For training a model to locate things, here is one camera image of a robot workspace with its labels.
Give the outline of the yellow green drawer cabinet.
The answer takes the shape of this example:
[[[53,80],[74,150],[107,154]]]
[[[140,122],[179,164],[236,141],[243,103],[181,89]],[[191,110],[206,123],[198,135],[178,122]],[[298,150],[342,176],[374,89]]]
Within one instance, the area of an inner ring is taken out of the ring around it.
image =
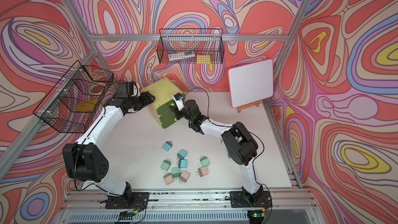
[[[155,96],[155,101],[148,106],[148,109],[154,119],[158,122],[161,126],[160,116],[155,111],[154,103],[157,102],[157,99],[162,96],[173,96],[176,93],[181,93],[183,97],[185,94],[168,78],[163,78],[154,84],[151,84],[142,89],[143,92],[150,92],[152,95]]]

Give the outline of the teal plug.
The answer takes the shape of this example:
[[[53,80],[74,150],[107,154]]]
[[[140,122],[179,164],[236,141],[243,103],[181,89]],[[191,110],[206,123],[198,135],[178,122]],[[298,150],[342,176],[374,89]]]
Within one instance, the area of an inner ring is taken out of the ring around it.
[[[179,159],[182,159],[182,160],[183,160],[183,159],[185,159],[185,157],[187,156],[187,154],[188,154],[188,153],[187,153],[185,150],[182,149],[182,150],[180,150],[179,153],[177,154],[177,157],[178,157]]]
[[[163,146],[162,146],[162,148],[165,150],[165,151],[170,151],[170,149],[173,147],[173,144],[170,142],[170,141],[166,141],[164,144],[163,144]]]
[[[177,165],[179,168],[186,169],[187,165],[188,165],[188,161],[186,159],[179,159]]]

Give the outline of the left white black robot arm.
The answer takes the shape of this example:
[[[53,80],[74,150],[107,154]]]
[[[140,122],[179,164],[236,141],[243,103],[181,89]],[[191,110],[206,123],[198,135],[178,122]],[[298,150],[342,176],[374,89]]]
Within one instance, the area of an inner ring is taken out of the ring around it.
[[[129,97],[114,95],[110,98],[86,133],[75,143],[63,147],[62,155],[68,177],[74,181],[91,182],[112,197],[127,195],[129,184],[110,171],[102,147],[112,129],[129,110],[135,113],[154,101],[155,96],[150,92]]]

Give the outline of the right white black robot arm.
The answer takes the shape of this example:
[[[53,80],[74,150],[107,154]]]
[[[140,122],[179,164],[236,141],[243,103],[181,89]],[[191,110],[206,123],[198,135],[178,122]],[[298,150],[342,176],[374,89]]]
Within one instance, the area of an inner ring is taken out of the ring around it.
[[[201,113],[195,100],[185,101],[179,94],[173,96],[173,101],[170,109],[176,119],[184,118],[196,133],[216,137],[224,143],[229,157],[240,166],[243,192],[251,196],[262,192],[254,165],[258,144],[246,127],[241,122],[225,124],[213,121]]]

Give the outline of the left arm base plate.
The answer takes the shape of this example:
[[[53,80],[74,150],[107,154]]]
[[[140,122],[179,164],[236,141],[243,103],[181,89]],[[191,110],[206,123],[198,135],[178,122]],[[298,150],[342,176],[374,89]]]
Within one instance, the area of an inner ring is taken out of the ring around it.
[[[148,192],[131,192],[123,196],[108,196],[106,209],[145,209],[148,205]]]

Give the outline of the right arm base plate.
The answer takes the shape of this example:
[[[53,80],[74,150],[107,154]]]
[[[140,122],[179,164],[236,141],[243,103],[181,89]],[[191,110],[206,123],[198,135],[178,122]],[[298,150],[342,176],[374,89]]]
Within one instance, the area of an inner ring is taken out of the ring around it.
[[[269,191],[259,189],[256,193],[250,194],[246,191],[230,191],[228,199],[232,208],[271,208],[272,197]]]

